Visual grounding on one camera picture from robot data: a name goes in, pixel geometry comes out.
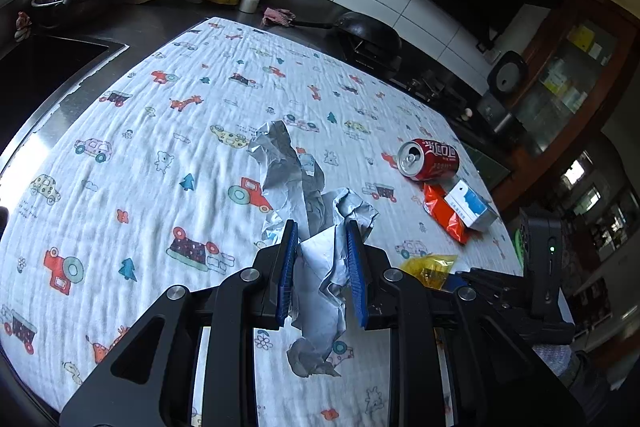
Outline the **yellow plastic wrapper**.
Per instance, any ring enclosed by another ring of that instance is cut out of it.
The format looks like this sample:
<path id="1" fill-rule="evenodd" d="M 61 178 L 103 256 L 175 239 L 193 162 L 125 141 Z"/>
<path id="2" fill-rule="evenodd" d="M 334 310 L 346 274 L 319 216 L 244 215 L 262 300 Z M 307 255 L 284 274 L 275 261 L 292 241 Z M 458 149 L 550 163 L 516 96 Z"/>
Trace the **yellow plastic wrapper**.
<path id="1" fill-rule="evenodd" d="M 457 259 L 457 255 L 415 257 L 406 260 L 400 269 L 415 277 L 424 287 L 440 291 Z"/>

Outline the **black rice cooker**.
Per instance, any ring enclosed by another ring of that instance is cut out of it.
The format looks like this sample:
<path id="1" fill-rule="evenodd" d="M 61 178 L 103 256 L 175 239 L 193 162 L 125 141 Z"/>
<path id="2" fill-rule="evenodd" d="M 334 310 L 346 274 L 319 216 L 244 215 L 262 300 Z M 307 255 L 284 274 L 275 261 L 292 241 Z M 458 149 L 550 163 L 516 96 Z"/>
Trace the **black rice cooker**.
<path id="1" fill-rule="evenodd" d="M 511 98 L 528 79 L 528 66 L 520 54 L 504 52 L 488 74 L 488 91 L 477 105 L 477 113 L 484 119 L 496 138 L 510 145 L 521 139 L 523 125 L 508 107 Z"/>

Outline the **orange snack wrapper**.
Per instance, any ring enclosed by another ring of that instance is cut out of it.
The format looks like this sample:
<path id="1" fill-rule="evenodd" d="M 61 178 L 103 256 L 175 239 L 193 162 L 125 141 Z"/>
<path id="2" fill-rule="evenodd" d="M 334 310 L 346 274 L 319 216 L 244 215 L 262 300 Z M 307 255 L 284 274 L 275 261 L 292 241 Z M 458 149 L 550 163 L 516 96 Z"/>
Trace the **orange snack wrapper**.
<path id="1" fill-rule="evenodd" d="M 465 224 L 446 202 L 445 191 L 439 184 L 423 184 L 423 207 L 437 224 L 457 243 L 465 245 L 469 232 Z"/>

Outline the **white patterned tablecloth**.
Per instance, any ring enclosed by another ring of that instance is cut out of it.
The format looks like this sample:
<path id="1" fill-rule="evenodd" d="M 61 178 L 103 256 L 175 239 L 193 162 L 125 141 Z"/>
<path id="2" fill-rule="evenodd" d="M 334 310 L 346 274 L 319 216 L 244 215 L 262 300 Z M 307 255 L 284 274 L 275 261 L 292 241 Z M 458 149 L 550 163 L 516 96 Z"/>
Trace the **white patterned tablecloth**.
<path id="1" fill-rule="evenodd" d="M 283 122 L 324 189 L 373 208 L 393 265 L 453 255 L 516 274 L 501 221 L 460 245 L 426 213 L 396 155 L 416 138 L 458 146 L 444 117 L 294 41 L 214 17 L 126 72 L 46 158 L 22 161 L 1 239 L 1 346 L 53 410 L 166 289 L 248 267 L 277 234 L 248 143 Z"/>

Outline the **blue white cigarette box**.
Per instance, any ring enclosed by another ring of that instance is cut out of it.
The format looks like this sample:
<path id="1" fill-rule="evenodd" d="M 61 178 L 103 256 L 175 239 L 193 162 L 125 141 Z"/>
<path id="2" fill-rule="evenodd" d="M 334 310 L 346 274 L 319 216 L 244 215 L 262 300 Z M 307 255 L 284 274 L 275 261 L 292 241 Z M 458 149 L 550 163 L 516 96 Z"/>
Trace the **blue white cigarette box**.
<path id="1" fill-rule="evenodd" d="M 445 200 L 468 229 L 487 232 L 497 219 L 497 213 L 489 202 L 462 179 L 454 184 Z"/>

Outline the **silver foil paper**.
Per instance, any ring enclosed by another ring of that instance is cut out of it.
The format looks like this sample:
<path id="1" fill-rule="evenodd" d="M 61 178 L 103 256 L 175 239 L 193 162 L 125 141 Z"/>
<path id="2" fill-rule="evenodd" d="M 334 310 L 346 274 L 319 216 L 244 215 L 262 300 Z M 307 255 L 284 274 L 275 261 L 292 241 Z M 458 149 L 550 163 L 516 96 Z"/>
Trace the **silver foil paper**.
<path id="1" fill-rule="evenodd" d="M 347 329 L 346 225 L 356 222 L 361 236 L 367 237 L 378 210 L 348 187 L 327 190 L 320 165 L 314 156 L 295 152 L 283 121 L 258 128 L 248 153 L 260 167 L 262 195 L 272 208 L 262 237 L 278 239 L 288 220 L 298 225 L 292 301 L 286 314 L 300 337 L 286 351 L 288 364 L 298 377 L 335 376 L 330 354 Z"/>

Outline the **red cola can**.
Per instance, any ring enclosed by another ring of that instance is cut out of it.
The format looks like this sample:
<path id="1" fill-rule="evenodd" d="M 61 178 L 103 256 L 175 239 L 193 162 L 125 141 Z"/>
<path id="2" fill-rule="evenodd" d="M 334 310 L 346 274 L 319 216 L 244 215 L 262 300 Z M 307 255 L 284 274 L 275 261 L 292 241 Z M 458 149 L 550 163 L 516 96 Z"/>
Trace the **red cola can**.
<path id="1" fill-rule="evenodd" d="M 460 165 L 454 147 L 431 139 L 414 139 L 402 144 L 396 162 L 398 170 L 413 181 L 450 179 Z"/>

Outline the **pink cloth rag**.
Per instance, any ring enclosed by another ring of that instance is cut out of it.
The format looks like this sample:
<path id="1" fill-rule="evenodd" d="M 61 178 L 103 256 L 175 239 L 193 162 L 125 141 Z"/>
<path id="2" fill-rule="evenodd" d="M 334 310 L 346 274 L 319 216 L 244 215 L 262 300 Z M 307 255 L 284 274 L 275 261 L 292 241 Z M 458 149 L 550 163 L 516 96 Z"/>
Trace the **pink cloth rag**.
<path id="1" fill-rule="evenodd" d="M 296 15 L 287 9 L 265 8 L 262 26 L 293 27 Z"/>

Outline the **black gas stove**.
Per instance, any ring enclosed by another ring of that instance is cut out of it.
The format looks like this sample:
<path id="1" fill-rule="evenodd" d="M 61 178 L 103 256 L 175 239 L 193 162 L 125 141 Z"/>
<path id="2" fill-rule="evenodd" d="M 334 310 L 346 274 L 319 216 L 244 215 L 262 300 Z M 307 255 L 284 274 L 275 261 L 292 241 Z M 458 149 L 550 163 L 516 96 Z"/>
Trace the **black gas stove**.
<path id="1" fill-rule="evenodd" d="M 352 52 L 347 62 L 427 105 L 446 109 L 472 107 L 480 95 L 446 66 L 405 43 L 393 60 L 380 54 Z"/>

